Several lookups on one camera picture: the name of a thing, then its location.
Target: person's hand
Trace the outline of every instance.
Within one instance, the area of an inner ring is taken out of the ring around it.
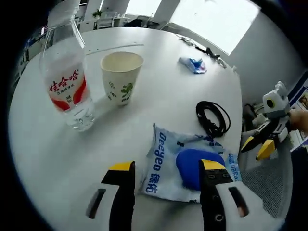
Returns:
[[[292,130],[308,133],[308,111],[292,109],[290,111],[290,122]]]

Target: window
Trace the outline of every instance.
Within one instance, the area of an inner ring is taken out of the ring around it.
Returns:
[[[230,55],[259,10],[248,0],[181,0],[171,22],[190,29]]]
[[[130,0],[127,14],[154,16],[162,0]]]

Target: table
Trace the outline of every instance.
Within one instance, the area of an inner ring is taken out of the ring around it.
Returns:
[[[171,131],[205,134],[195,115],[199,101],[220,104],[231,118],[231,128],[217,139],[238,152],[242,127],[238,75],[222,68],[172,33],[147,28],[118,27],[82,34],[86,43],[87,83],[96,106],[91,129],[78,133],[55,110],[39,73],[39,56],[24,70],[9,114],[9,138],[21,182],[34,206],[56,230],[62,230],[69,209],[90,185],[99,183],[108,167],[135,160],[137,176],[144,167],[153,123]],[[109,49],[125,45],[134,45]],[[115,51],[144,58],[132,101],[125,107],[109,105],[103,90],[100,59]],[[208,69],[194,75],[180,56],[202,57]],[[212,121],[214,115],[208,113]],[[136,196],[134,231],[203,230],[199,204]]]

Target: gray mesh fabric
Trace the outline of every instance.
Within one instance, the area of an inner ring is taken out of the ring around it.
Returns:
[[[242,143],[253,132],[242,134]],[[287,138],[268,159],[255,160],[261,145],[239,154],[243,183],[263,200],[264,209],[274,218],[285,218],[292,195],[292,162]]]

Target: bottle cap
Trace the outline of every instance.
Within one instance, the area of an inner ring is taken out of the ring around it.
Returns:
[[[69,22],[79,10],[79,4],[80,0],[66,0],[57,4],[48,15],[48,29]]]

